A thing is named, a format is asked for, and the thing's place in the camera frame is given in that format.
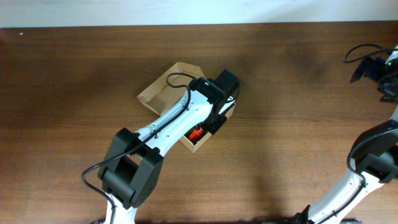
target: orange object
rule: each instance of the orange object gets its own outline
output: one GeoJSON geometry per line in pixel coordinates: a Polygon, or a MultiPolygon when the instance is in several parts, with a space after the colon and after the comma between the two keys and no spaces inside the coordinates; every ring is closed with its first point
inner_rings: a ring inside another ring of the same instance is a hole
{"type": "Polygon", "coordinates": [[[189,140],[191,140],[192,142],[196,142],[198,141],[198,139],[200,139],[203,133],[205,133],[205,130],[201,127],[199,130],[194,129],[192,133],[189,135],[189,140]]]}

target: white wall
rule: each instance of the white wall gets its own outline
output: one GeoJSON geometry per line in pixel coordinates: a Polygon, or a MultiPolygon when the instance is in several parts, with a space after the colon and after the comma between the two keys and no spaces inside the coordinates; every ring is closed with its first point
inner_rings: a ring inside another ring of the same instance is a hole
{"type": "Polygon", "coordinates": [[[398,20],[398,0],[0,0],[0,27],[398,20]]]}

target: open cardboard box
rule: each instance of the open cardboard box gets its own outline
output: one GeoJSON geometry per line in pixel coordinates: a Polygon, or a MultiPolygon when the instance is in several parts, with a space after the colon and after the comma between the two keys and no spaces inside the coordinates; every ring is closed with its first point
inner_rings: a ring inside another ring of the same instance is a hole
{"type": "MultiPolygon", "coordinates": [[[[163,75],[161,75],[156,81],[150,84],[137,98],[146,107],[153,112],[162,116],[167,110],[169,110],[176,102],[181,99],[183,94],[186,92],[185,88],[172,88],[166,82],[166,76],[173,72],[182,72],[194,77],[204,77],[200,67],[190,65],[187,63],[177,62],[171,68],[169,68],[163,75]]],[[[192,79],[183,75],[175,75],[169,78],[169,82],[173,85],[188,85],[192,79]]],[[[229,118],[235,105],[232,106],[226,113],[225,116],[229,118]]],[[[207,141],[211,136],[211,133],[207,132],[196,144],[192,143],[189,138],[182,136],[180,141],[186,145],[189,150],[195,152],[198,148],[207,141]]]]}

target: wooden table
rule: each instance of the wooden table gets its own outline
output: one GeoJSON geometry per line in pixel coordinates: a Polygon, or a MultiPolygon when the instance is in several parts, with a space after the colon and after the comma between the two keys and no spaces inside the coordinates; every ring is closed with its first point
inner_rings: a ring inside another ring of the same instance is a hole
{"type": "MultiPolygon", "coordinates": [[[[290,217],[347,169],[352,143],[389,119],[370,80],[350,84],[362,43],[394,47],[398,22],[3,29],[0,222],[89,223],[106,200],[80,174],[123,127],[157,118],[136,96],[175,62],[239,75],[234,115],[196,153],[165,157],[137,220],[235,222],[290,217]]],[[[373,49],[361,49],[360,56],[373,49]]],[[[96,174],[89,176],[96,185],[96,174]]],[[[394,223],[396,182],[348,217],[394,223]]]]}

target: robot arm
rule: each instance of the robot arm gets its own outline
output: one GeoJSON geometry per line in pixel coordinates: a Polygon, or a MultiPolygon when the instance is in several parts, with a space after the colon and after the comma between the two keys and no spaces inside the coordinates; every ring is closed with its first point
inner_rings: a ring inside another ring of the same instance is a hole
{"type": "Polygon", "coordinates": [[[216,80],[194,79],[183,97],[159,119],[135,133],[123,128],[115,135],[105,156],[105,161],[111,161],[98,172],[102,189],[115,203],[113,207],[108,201],[106,224],[134,223],[136,209],[155,188],[169,149],[195,126],[216,133],[226,121],[224,112],[233,106],[231,95],[238,88],[238,78],[227,70],[216,80]],[[113,159],[126,152],[138,155],[141,163],[127,156],[113,159]]]}
{"type": "MultiPolygon", "coordinates": [[[[378,84],[381,102],[398,103],[398,52],[387,60],[364,58],[352,82],[362,76],[378,84]]],[[[348,170],[318,202],[296,214],[290,223],[340,223],[365,196],[398,177],[398,107],[389,121],[362,133],[348,156],[348,170]]]]}

